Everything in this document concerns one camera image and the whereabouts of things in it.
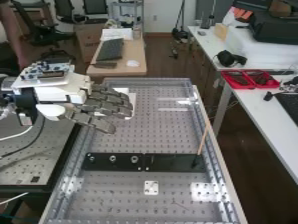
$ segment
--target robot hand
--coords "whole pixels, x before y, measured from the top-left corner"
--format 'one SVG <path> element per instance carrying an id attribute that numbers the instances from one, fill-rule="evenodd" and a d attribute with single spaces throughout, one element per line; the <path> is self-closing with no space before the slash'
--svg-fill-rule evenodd
<path id="1" fill-rule="evenodd" d="M 99 131 L 113 134 L 116 127 L 103 116 L 132 117 L 133 106 L 127 94 L 103 86 L 92 86 L 92 94 L 84 104 L 38 104 L 39 111 L 50 120 L 70 119 L 75 123 L 95 127 Z"/>
<path id="2" fill-rule="evenodd" d="M 26 68 L 18 78 L 2 78 L 0 108 L 8 111 L 14 104 L 22 125 L 34 125 L 39 110 L 50 120 L 67 118 L 113 134 L 116 127 L 103 116 L 132 117 L 129 97 L 94 84 L 91 78 L 74 73 L 74 69 L 70 62 L 42 61 Z"/>

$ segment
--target office chair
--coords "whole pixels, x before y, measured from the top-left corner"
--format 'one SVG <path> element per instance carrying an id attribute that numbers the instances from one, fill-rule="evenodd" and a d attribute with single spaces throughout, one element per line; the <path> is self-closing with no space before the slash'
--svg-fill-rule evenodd
<path id="1" fill-rule="evenodd" d="M 59 21 L 76 24 L 87 21 L 88 16 L 74 14 L 75 7 L 71 0 L 55 0 L 56 18 Z"/>
<path id="2" fill-rule="evenodd" d="M 62 40 L 70 40 L 75 38 L 74 34 L 67 34 L 56 30 L 55 25 L 36 25 L 22 5 L 20 2 L 12 0 L 11 1 L 18 12 L 20 13 L 20 16 L 30 28 L 30 43 L 34 46 L 47 46 L 47 45 L 55 45 L 58 48 L 59 41 Z M 70 55 L 64 50 L 54 50 L 51 49 L 50 52 L 42 54 L 42 59 L 47 57 L 54 57 L 59 55 L 67 55 L 70 58 L 75 60 L 75 57 Z"/>
<path id="3" fill-rule="evenodd" d="M 108 14 L 107 0 L 84 0 L 86 14 Z"/>

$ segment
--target white wall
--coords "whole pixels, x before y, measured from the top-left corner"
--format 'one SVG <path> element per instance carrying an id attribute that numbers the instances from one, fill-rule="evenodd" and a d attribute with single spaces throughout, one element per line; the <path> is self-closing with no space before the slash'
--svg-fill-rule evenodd
<path id="1" fill-rule="evenodd" d="M 39 0 L 19 0 L 22 2 L 36 2 Z M 54 15 L 54 19 L 56 20 L 55 15 L 55 5 L 54 0 L 46 0 L 51 3 L 51 11 Z M 107 0 L 107 4 L 109 5 L 111 2 L 116 0 Z M 79 14 L 84 14 L 83 9 L 83 0 L 72 0 L 72 4 L 75 6 L 75 10 Z M 145 0 L 145 32 L 172 32 L 175 28 L 180 7 L 183 4 L 183 0 Z M 124 9 L 124 13 L 132 13 L 129 9 Z M 96 18 L 108 18 L 108 15 L 95 15 L 90 17 Z M 195 17 L 196 17 L 196 0 L 187 0 L 185 4 L 185 29 L 187 26 L 195 24 Z M 74 31 L 74 25 L 62 23 L 56 20 L 59 24 L 58 29 L 64 32 Z"/>
<path id="2" fill-rule="evenodd" d="M 183 0 L 145 0 L 145 31 L 172 32 Z M 185 1 L 185 29 L 195 24 L 196 0 Z"/>

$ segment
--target red container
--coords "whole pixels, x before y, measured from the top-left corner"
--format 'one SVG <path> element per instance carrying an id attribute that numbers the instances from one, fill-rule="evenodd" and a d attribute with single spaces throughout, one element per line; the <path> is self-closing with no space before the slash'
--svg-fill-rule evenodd
<path id="1" fill-rule="evenodd" d="M 280 82 L 272 77 L 272 75 L 261 70 L 244 71 L 245 75 L 252 79 L 255 85 L 260 89 L 276 89 L 280 87 Z"/>
<path id="2" fill-rule="evenodd" d="M 223 77 L 233 89 L 255 89 L 256 83 L 249 76 L 240 70 L 223 71 Z"/>

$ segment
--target small white block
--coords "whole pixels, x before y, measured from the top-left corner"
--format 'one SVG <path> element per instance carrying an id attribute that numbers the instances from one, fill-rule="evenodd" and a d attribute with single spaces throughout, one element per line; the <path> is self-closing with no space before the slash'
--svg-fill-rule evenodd
<path id="1" fill-rule="evenodd" d="M 144 194 L 159 195 L 159 181 L 147 180 L 144 183 Z"/>

